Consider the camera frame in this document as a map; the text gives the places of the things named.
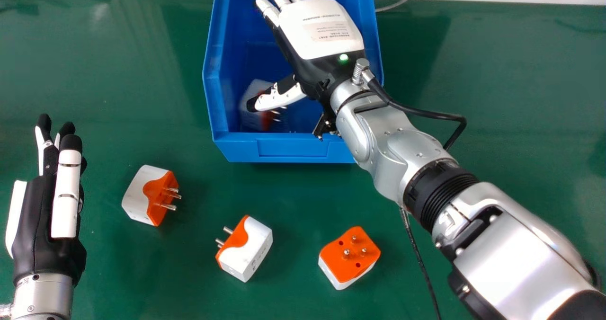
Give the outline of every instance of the blue plastic bin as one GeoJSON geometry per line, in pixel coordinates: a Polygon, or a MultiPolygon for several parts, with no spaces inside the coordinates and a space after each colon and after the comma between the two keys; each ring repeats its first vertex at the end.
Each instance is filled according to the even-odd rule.
{"type": "MultiPolygon", "coordinates": [[[[301,100],[288,108],[294,133],[242,132],[238,104],[253,79],[275,82],[292,72],[255,0],[214,0],[206,44],[203,82],[214,143],[230,162],[352,163],[337,136],[312,135],[320,104],[301,100]]],[[[373,0],[337,0],[362,33],[372,70],[383,82],[373,0]]]]}

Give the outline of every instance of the sticker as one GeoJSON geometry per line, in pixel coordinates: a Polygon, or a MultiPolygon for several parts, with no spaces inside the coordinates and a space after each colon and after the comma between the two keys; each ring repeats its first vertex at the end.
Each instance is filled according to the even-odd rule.
{"type": "Polygon", "coordinates": [[[303,29],[314,42],[353,39],[351,27],[347,21],[321,22],[303,25],[303,29]]]}

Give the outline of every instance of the green table surface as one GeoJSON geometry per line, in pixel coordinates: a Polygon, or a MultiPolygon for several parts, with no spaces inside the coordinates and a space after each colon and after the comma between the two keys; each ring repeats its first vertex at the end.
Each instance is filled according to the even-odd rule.
{"type": "MultiPolygon", "coordinates": [[[[32,127],[46,112],[76,124],[89,161],[80,233],[89,260],[75,319],[433,318],[397,208],[368,173],[229,163],[215,147],[201,82],[211,9],[212,0],[0,0],[2,232],[13,180],[36,175],[32,127]],[[183,194],[158,229],[120,205],[143,164],[174,171],[183,194]],[[214,239],[244,214],[274,234],[246,284],[214,259],[214,239]],[[318,253],[353,225],[381,259],[336,291],[318,253]]],[[[378,15],[387,90],[465,115],[452,155],[561,230],[601,273],[605,21],[603,7],[421,0],[378,15]]],[[[413,122],[442,140],[454,126],[413,122]]],[[[469,318],[446,284],[450,265],[413,231],[444,319],[469,318]]],[[[11,271],[0,255],[0,301],[12,299],[11,271]]]]}

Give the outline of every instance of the robotic hand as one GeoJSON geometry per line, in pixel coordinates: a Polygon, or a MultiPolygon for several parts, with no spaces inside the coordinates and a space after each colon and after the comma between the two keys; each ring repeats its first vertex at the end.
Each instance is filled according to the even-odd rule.
{"type": "Polygon", "coordinates": [[[51,121],[40,115],[35,126],[39,176],[13,187],[6,247],[15,262],[12,305],[0,306],[0,318],[68,320],[73,288],[86,264],[86,249],[78,239],[86,169],[82,140],[71,122],[54,142],[51,121]]]}
{"type": "Polygon", "coordinates": [[[455,136],[441,147],[412,126],[406,113],[419,110],[394,102],[377,82],[337,1],[274,1],[280,11],[268,0],[256,5],[294,76],[290,89],[277,83],[250,100],[250,111],[318,100],[324,114],[314,134],[337,132],[377,191],[431,233],[452,263],[450,287],[477,318],[606,318],[595,271],[562,234],[462,169],[446,151],[455,136]]]}

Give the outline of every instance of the orange and white plug adapter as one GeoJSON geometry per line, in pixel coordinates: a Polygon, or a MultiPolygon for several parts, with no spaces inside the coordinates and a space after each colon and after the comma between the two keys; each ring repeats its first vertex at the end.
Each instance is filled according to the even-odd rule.
{"type": "Polygon", "coordinates": [[[370,272],[381,251],[362,227],[353,227],[320,251],[318,265],[336,290],[370,272]]]}
{"type": "Polygon", "coordinates": [[[128,217],[157,227],[166,210],[177,210],[173,199],[181,199],[175,175],[166,169],[143,165],[128,186],[122,208],[128,217]]]}
{"type": "Polygon", "coordinates": [[[273,236],[271,229],[250,216],[244,216],[236,229],[223,227],[229,234],[225,242],[215,239],[219,251],[216,258],[221,269],[245,283],[266,257],[273,236]]]}

